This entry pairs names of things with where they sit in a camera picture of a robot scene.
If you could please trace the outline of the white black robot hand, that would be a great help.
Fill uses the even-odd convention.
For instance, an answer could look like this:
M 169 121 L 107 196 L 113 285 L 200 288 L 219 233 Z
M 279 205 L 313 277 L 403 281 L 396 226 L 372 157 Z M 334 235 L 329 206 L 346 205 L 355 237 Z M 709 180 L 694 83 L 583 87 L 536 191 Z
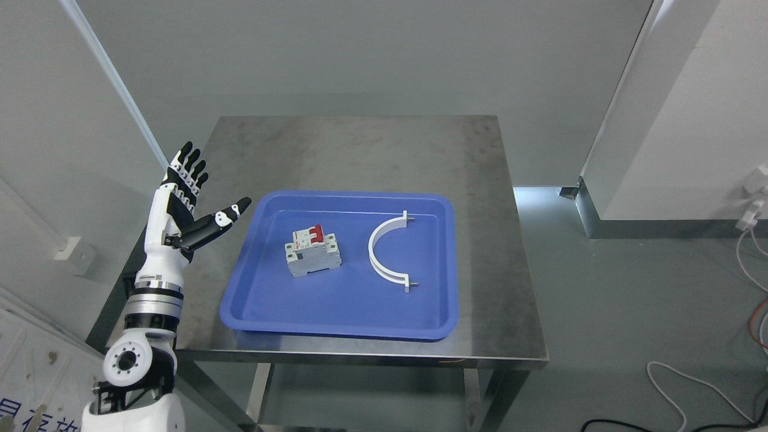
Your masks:
M 185 143 L 167 165 L 154 192 L 146 222 L 145 262 L 137 273 L 137 287 L 180 292 L 183 270 L 194 253 L 222 237 L 242 217 L 252 199 L 243 197 L 217 212 L 195 218 L 200 192 L 208 180 L 206 161 L 192 142 Z

